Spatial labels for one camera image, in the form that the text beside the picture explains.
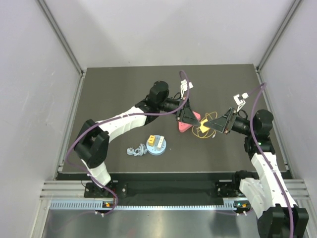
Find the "pink triangular power strip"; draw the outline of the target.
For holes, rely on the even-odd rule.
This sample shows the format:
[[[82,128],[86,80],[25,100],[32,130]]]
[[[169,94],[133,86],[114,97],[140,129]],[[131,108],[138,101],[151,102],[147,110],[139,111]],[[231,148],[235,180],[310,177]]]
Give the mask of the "pink triangular power strip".
[[[196,116],[196,118],[198,120],[201,119],[201,115],[197,112],[194,112],[194,115]],[[179,132],[184,133],[185,131],[187,131],[188,129],[192,128],[193,126],[191,124],[187,124],[187,123],[183,123],[183,122],[179,122],[178,123],[178,129]]]

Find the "light blue round socket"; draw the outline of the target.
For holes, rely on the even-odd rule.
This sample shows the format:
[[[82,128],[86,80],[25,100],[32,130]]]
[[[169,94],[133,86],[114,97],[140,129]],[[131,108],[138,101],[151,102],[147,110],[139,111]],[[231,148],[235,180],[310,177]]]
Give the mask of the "light blue round socket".
[[[146,143],[148,153],[158,156],[164,153],[167,147],[167,142],[164,136],[151,135]]]

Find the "yellow plug adapter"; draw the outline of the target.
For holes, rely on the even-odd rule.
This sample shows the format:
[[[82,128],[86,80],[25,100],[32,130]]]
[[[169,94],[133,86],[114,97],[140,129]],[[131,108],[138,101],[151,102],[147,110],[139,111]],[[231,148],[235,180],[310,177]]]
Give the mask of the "yellow plug adapter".
[[[149,146],[154,146],[155,145],[155,140],[156,140],[156,136],[155,135],[150,135],[148,140],[147,140],[147,144]]]

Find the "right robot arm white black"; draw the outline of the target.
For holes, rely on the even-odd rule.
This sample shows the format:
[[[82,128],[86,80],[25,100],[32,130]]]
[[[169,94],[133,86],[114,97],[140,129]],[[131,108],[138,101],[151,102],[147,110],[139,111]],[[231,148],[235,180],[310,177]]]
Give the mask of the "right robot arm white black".
[[[258,110],[248,120],[230,108],[225,115],[208,120],[203,126],[224,134],[234,131],[245,135],[244,148],[257,173],[236,172],[231,190],[237,196],[246,196],[257,217],[259,236],[302,238],[309,215],[290,195],[278,168],[270,138],[272,122],[273,115],[268,110]]]

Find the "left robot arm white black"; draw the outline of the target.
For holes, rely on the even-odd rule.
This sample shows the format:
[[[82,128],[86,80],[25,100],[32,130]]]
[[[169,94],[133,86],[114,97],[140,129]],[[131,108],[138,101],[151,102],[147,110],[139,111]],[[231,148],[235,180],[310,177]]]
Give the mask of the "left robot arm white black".
[[[112,140],[167,115],[175,115],[182,123],[200,125],[190,106],[189,89],[192,87],[191,82],[182,80],[181,97],[174,99],[169,97],[169,85],[164,81],[157,81],[148,95],[128,111],[100,122],[89,119],[83,124],[75,141],[74,151],[96,184],[95,191],[100,196],[105,197],[112,192],[111,177],[105,165],[108,146]]]

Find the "yellow charger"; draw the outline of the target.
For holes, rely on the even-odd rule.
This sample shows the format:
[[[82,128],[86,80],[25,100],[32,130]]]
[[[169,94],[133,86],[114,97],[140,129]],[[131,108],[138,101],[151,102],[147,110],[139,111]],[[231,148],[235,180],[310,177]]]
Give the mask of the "yellow charger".
[[[208,119],[204,119],[201,121],[201,125],[199,127],[199,130],[202,132],[202,133],[206,133],[208,130],[210,130],[209,127],[205,126],[204,123],[208,122]]]

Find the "white square charger plug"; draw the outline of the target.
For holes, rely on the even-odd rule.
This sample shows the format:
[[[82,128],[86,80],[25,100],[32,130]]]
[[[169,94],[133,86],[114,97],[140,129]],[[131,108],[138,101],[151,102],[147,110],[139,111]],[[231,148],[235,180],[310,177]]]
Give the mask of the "white square charger plug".
[[[160,150],[164,145],[164,136],[158,137],[157,149]]]

